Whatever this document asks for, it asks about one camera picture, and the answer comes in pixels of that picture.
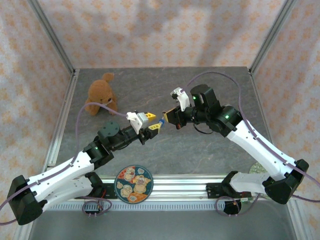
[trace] yellow object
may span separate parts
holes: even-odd
[[[156,117],[157,117],[156,115],[154,115],[154,114],[152,114],[150,112],[145,113],[145,116],[148,118],[149,122],[155,120]]]
[[[157,123],[157,124],[153,124],[153,125],[151,125],[151,126],[149,126],[148,128],[150,129],[150,130],[156,130],[156,129],[158,129],[158,133],[159,133],[159,131],[160,131],[160,128],[161,128],[161,123]]]
[[[169,122],[169,121],[168,121],[167,113],[171,112],[173,109],[175,109],[175,107],[174,107],[174,108],[172,108],[172,109],[170,109],[169,111],[167,111],[167,112],[165,112],[165,113],[163,114],[164,119],[165,119],[165,121],[166,121],[167,123]]]
[[[89,87],[88,98],[85,101],[85,104],[88,103],[99,103],[102,105],[107,105],[108,108],[118,111],[117,107],[117,97],[112,90],[109,82],[112,81],[115,77],[114,73],[107,72],[103,74],[102,79],[95,80]],[[85,110],[92,116],[95,116],[100,109],[98,105],[88,105],[85,107]]]

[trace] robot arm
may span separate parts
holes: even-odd
[[[8,198],[30,186],[9,201],[18,224],[28,224],[51,206],[73,198],[100,197],[103,183],[93,171],[112,160],[114,151],[127,147],[133,141],[139,140],[144,145],[159,133],[161,127],[160,123],[148,126],[149,121],[156,118],[151,113],[128,112],[126,117],[130,126],[120,129],[116,122],[107,122],[94,140],[78,153],[73,163],[71,158],[28,179],[22,175],[14,178]]]
[[[223,137],[238,144],[256,159],[268,173],[248,174],[237,171],[230,172],[222,182],[226,196],[234,197],[239,193],[253,192],[267,194],[271,199],[280,204],[286,204],[297,189],[303,175],[293,170],[291,164],[303,172],[309,165],[303,159],[295,160],[284,154],[267,139],[258,133],[249,123],[256,137],[245,124],[241,113],[232,106],[221,106],[212,88],[205,84],[197,85],[191,89],[194,106],[186,106],[187,93],[176,89],[173,99],[179,101],[179,106],[164,113],[168,123],[181,129],[187,123],[205,123],[209,128],[220,133]],[[276,156],[268,151],[259,141],[263,141],[272,151],[286,160],[283,164]]]

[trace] floral wall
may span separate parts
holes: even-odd
[[[320,182],[320,1],[296,1],[254,75],[274,143]],[[320,200],[320,189],[304,178],[297,195]],[[320,236],[320,204],[304,202],[308,225]]]
[[[41,172],[69,79],[28,2],[0,1],[0,203],[13,178]],[[0,222],[12,219],[6,205]],[[0,226],[0,239],[16,227]]]
[[[247,66],[285,0],[40,0],[75,68]]]

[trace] round plate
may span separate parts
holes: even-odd
[[[114,180],[116,195],[128,204],[138,204],[146,200],[153,187],[154,180],[151,173],[139,165],[125,167]]]

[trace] brown teddy bear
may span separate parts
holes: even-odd
[[[89,87],[88,99],[85,103],[100,103],[114,111],[118,111],[117,97],[109,85],[109,82],[113,80],[114,77],[114,73],[105,73],[103,74],[102,79],[94,81]],[[96,115],[99,109],[100,106],[98,105],[89,105],[85,107],[85,110],[92,116]]]

